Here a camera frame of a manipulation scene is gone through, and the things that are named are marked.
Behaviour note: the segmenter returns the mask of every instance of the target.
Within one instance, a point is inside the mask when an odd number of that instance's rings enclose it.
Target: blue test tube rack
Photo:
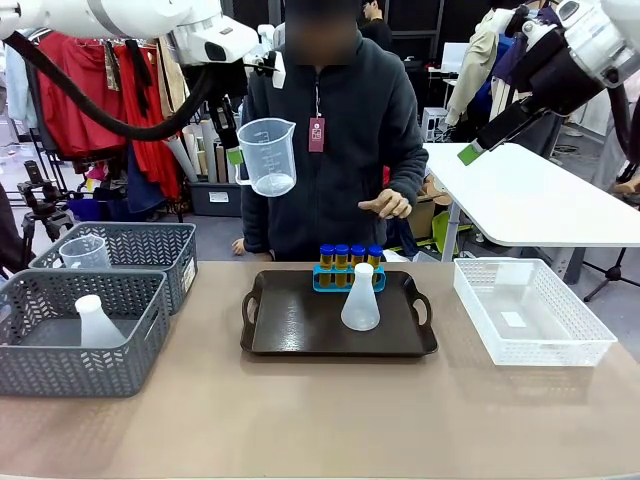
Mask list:
[[[319,275],[331,275],[330,286],[325,288],[320,285]],[[320,267],[320,265],[316,265],[313,267],[313,289],[318,293],[349,293],[353,283],[348,283],[344,288],[338,287],[335,282],[336,275],[351,275],[352,282],[355,276],[351,265],[349,265],[346,270],[338,270],[335,266],[331,270],[325,270]],[[373,275],[374,278],[376,275],[378,278],[378,281],[373,286],[373,291],[379,293],[384,290],[384,287],[387,285],[387,275],[384,273],[384,268],[382,266],[376,268]]]

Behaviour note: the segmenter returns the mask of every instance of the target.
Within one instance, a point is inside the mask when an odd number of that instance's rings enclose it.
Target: white label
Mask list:
[[[196,263],[192,258],[184,271],[184,275],[182,276],[182,289],[184,290],[184,293],[189,291],[194,278],[196,278]]]
[[[534,265],[532,263],[503,263],[496,273],[497,285],[527,285],[531,280]]]
[[[229,203],[229,194],[227,192],[209,192],[210,203]]]
[[[511,328],[526,328],[527,324],[518,312],[501,312],[502,318]]]

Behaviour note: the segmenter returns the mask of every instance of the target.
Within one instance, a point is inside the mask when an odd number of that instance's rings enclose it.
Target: gray plastic basket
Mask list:
[[[0,288],[0,395],[130,397],[140,391],[169,331],[163,272],[27,270]],[[89,294],[127,338],[80,347],[75,301]]]
[[[62,266],[58,253],[62,245],[84,235],[97,235],[107,242],[112,267],[158,269],[167,274],[167,304],[174,315],[182,307],[198,273],[195,231],[196,226],[190,223],[81,223],[29,267]]]

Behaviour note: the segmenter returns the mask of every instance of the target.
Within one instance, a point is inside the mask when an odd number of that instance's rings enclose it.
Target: floor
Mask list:
[[[562,135],[560,144],[574,145],[578,147],[579,151],[571,155],[558,155],[557,160],[562,163],[563,168],[584,179],[590,179],[602,148],[599,140],[601,139],[573,138]],[[14,187],[18,182],[27,180],[22,162],[32,156],[33,152],[25,148],[9,159],[0,157],[0,182],[7,190],[15,190]],[[82,181],[81,177],[74,175],[70,167],[63,167],[63,173],[70,188],[75,188]],[[25,208],[14,209],[18,226],[26,212]],[[175,220],[175,218],[167,217],[162,221]],[[200,260],[251,260],[251,256],[234,257],[231,252],[231,243],[242,236],[240,219],[188,216],[185,220],[198,226],[196,241]],[[36,253],[43,251],[48,244],[49,240],[42,226],[38,225],[34,242]],[[476,255],[496,254],[496,251],[491,248],[473,245],[471,242],[465,245],[465,249],[471,250]],[[504,252],[505,249],[498,249],[498,253],[504,254]],[[615,263],[618,254],[619,250],[617,249],[590,249],[587,253],[587,260],[603,268],[609,268]],[[625,276],[640,282],[640,249],[628,251],[623,268]],[[571,288],[582,298],[593,290],[602,279],[602,274],[584,267],[580,282]],[[640,322],[638,322],[640,290],[622,282],[611,284],[595,297],[589,307],[620,339],[636,360],[640,361]]]

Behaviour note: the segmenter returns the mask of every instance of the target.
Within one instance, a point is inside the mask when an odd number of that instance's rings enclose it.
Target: black tray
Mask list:
[[[369,332],[347,328],[340,319],[346,293],[317,293],[309,271],[264,271],[242,303],[240,345],[257,355],[334,357],[423,357],[438,349],[431,329],[431,305],[404,272],[387,272],[387,286],[376,294],[380,325]],[[249,303],[258,304],[253,319]],[[422,301],[420,325],[413,304]]]

